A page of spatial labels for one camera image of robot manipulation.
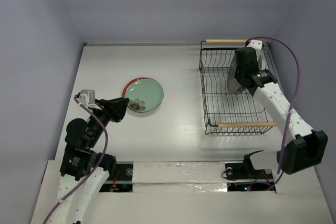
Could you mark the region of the grey brown deer plate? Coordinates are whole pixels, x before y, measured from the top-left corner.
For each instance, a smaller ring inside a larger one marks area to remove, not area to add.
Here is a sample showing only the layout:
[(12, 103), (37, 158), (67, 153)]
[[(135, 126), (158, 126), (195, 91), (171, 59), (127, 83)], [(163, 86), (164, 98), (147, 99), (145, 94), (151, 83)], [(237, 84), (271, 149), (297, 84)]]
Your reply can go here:
[(236, 80), (235, 73), (237, 68), (236, 55), (233, 56), (228, 70), (227, 89), (230, 94), (241, 93), (244, 87)]

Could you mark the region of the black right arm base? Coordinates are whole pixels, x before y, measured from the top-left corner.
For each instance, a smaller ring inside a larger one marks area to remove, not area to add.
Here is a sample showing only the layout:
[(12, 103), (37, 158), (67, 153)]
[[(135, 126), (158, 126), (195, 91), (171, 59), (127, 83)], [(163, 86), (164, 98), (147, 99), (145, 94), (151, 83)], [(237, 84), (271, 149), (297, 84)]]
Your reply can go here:
[(273, 180), (272, 172), (267, 172), (265, 169), (255, 169), (252, 165), (250, 157), (261, 151), (255, 151), (246, 154), (243, 161), (240, 163), (226, 163), (225, 170), (222, 172), (222, 177), (230, 181), (236, 180), (258, 180), (265, 179), (266, 181)]

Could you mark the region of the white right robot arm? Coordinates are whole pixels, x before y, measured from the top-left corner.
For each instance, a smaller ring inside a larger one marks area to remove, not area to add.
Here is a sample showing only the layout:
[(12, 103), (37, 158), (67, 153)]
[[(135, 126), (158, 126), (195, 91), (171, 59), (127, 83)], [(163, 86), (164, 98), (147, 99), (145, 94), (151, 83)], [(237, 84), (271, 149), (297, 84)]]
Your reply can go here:
[(314, 130), (290, 107), (276, 77), (269, 70), (260, 69), (255, 48), (235, 49), (233, 74), (239, 86), (265, 108), (285, 138), (277, 152), (280, 169), (291, 175), (320, 164), (328, 136), (324, 131)]

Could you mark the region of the light green flower plate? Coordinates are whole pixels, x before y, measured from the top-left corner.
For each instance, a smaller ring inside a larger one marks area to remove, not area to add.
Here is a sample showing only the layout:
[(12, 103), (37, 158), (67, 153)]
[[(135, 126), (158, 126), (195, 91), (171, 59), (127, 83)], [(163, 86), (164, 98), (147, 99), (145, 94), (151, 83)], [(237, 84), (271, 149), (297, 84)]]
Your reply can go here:
[(144, 113), (158, 108), (164, 99), (164, 90), (159, 82), (146, 78), (129, 86), (125, 98), (129, 98), (128, 109)]

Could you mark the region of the blue white floral plate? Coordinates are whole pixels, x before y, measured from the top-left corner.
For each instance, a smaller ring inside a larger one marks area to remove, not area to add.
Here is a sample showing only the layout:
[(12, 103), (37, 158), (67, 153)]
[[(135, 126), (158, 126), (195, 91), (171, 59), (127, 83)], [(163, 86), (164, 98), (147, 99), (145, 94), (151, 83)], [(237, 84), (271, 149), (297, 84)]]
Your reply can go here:
[(257, 53), (257, 63), (258, 63), (258, 70), (261, 71), (263, 67), (263, 61), (262, 61), (261, 53)]

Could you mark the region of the red blue floral plate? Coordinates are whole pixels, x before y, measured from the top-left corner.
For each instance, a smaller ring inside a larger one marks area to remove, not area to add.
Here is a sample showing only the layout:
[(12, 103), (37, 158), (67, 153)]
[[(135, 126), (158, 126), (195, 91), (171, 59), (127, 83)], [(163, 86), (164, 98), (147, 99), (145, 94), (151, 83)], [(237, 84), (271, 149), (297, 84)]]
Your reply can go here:
[(126, 91), (128, 90), (130, 85), (136, 83), (137, 81), (143, 80), (143, 79), (146, 79), (146, 77), (138, 77), (138, 78), (135, 78), (135, 79), (129, 81), (122, 90), (122, 93), (121, 93), (122, 97), (125, 98)]

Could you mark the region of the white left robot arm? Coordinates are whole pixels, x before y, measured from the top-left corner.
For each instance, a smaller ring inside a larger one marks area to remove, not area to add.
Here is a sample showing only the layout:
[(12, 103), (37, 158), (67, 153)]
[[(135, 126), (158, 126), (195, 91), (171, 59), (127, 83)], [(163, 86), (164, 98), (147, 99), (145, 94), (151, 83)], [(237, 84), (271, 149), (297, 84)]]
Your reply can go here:
[(101, 135), (108, 136), (107, 125), (119, 123), (125, 116), (129, 99), (97, 100), (92, 104), (75, 102), (90, 116), (76, 118), (66, 127), (66, 147), (60, 166), (57, 203), (47, 223), (82, 223), (89, 204), (107, 179), (117, 174), (116, 157), (93, 150)]

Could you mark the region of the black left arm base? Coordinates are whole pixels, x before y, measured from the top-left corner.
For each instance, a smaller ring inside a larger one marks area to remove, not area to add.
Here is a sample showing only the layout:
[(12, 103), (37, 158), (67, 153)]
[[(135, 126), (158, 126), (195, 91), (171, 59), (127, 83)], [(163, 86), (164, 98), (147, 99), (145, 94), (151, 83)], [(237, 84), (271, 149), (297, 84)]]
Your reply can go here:
[(101, 186), (100, 193), (131, 193), (133, 192), (133, 163), (117, 163), (117, 169)]

